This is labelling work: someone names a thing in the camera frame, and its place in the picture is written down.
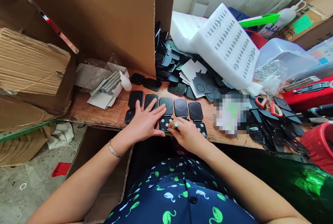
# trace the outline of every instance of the wooden table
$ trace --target wooden table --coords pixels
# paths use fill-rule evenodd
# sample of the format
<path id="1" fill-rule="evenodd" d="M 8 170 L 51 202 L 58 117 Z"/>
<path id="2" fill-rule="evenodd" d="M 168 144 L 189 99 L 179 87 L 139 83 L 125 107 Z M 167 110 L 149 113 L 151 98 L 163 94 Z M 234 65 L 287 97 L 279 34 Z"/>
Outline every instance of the wooden table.
<path id="1" fill-rule="evenodd" d="M 130 77 L 134 73 L 139 73 L 145 77 L 156 79 L 154 76 L 147 75 L 135 69 L 128 69 Z M 179 96 L 168 92 L 169 82 L 162 82 L 162 86 L 158 92 L 146 89 L 142 85 L 132 84 L 132 90 L 142 90 L 144 92 L 144 97 L 146 94 L 157 94 L 159 98 L 161 97 L 170 97 L 174 99 L 184 98 L 187 102 L 193 100 L 189 99 L 186 96 Z M 87 103 L 89 99 L 89 94 L 84 94 L 79 90 L 75 90 L 74 98 L 72 105 L 68 113 L 61 117 L 62 120 L 72 121 L 72 122 L 81 122 L 86 124 L 99 125 L 103 127 L 109 127 L 115 130 L 121 130 L 127 126 L 125 124 L 125 115 L 128 107 L 130 91 L 122 90 L 119 97 L 116 99 L 112 107 L 108 107 L 106 110 L 98 108 L 96 106 L 90 105 Z M 213 103 L 209 103 L 207 99 L 199 98 L 196 102 L 200 102 L 202 106 L 202 111 L 204 114 L 203 122 L 206 125 L 207 129 L 207 139 L 211 142 L 218 142 L 236 146 L 244 146 L 249 148 L 264 149 L 262 145 L 255 143 L 248 135 L 239 134 L 237 138 L 228 138 L 224 134 L 221 134 L 213 126 L 213 114 L 216 113 L 216 108 L 213 106 Z M 286 152 L 291 152 L 288 147 L 286 147 Z"/>

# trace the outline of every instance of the blue plastic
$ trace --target blue plastic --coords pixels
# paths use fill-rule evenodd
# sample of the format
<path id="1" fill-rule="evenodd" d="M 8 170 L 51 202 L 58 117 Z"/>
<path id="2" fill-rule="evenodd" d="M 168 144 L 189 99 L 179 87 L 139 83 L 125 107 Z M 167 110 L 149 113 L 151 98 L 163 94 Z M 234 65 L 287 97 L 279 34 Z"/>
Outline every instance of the blue plastic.
<path id="1" fill-rule="evenodd" d="M 237 21 L 250 18 L 248 15 L 244 14 L 243 12 L 240 12 L 239 10 L 234 9 L 233 7 L 228 7 L 228 10 L 236 18 Z M 258 26 L 244 28 L 244 30 L 249 36 L 251 36 L 254 32 L 258 32 Z"/>

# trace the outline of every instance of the concrete floor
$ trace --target concrete floor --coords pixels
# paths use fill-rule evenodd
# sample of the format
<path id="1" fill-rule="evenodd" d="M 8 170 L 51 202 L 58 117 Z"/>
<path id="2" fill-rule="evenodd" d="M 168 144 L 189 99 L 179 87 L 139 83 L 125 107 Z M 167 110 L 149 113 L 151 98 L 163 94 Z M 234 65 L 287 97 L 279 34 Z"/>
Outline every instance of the concrete floor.
<path id="1" fill-rule="evenodd" d="M 65 176 L 52 178 L 51 173 L 59 162 L 73 161 L 86 129 L 77 128 L 79 125 L 72 123 L 74 139 L 67 146 L 49 150 L 45 144 L 30 162 L 14 168 L 0 168 L 0 223 L 25 223 L 63 183 Z"/>

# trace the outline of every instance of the red bucket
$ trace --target red bucket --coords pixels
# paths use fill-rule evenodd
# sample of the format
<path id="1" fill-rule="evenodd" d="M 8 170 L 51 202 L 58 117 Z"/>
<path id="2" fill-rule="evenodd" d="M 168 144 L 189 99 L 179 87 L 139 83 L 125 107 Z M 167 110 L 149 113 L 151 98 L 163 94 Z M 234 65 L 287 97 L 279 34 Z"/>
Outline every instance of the red bucket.
<path id="1" fill-rule="evenodd" d="M 326 122 L 304 133 L 301 142 L 311 152 L 308 156 L 323 170 L 333 175 L 333 124 Z"/>

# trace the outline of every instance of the white squeeze bottle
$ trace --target white squeeze bottle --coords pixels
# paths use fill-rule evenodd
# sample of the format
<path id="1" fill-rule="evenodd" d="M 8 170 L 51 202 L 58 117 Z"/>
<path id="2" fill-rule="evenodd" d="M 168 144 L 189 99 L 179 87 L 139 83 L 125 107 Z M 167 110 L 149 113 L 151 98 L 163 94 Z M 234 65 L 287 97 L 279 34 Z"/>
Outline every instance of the white squeeze bottle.
<path id="1" fill-rule="evenodd" d="M 119 71 L 120 74 L 120 80 L 121 80 L 121 85 L 126 91 L 130 91 L 132 89 L 132 84 L 131 81 L 123 75 L 121 71 Z"/>
<path id="2" fill-rule="evenodd" d="M 301 3 L 304 3 L 304 0 L 300 0 L 296 5 L 292 6 L 291 8 L 285 8 L 280 10 L 277 14 L 280 14 L 280 17 L 276 21 L 275 24 L 266 24 L 260 31 L 259 34 L 262 35 L 265 39 L 270 39 L 272 35 L 276 32 L 282 30 L 288 23 L 290 23 L 296 17 L 296 12 L 300 11 L 301 9 L 297 10 L 298 6 Z"/>

